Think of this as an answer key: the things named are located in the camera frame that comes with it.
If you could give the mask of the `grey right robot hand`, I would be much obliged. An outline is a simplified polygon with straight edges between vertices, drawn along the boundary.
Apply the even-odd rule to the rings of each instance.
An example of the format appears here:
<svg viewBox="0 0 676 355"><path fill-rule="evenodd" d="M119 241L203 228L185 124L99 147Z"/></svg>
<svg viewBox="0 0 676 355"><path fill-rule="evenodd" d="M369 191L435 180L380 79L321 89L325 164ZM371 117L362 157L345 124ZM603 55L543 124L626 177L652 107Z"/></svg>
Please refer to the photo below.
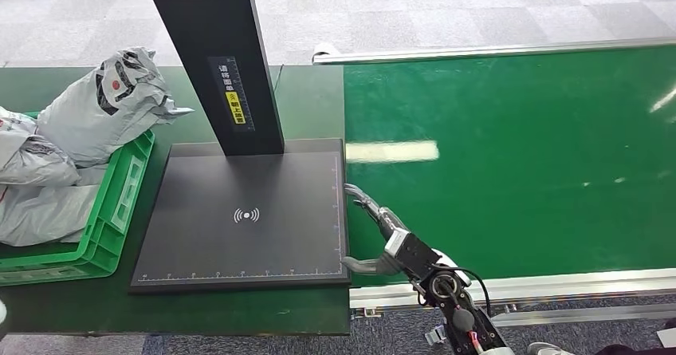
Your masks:
<svg viewBox="0 0 676 355"><path fill-rule="evenodd" d="M403 223L387 207L381 207L371 196L354 184L346 183L344 191L353 198L354 204L367 212L379 228L380 234L388 243L395 232L406 231ZM396 275L403 271L403 265L384 251L378 258L359 260L345 256L341 263L350 271L366 275Z"/></svg>

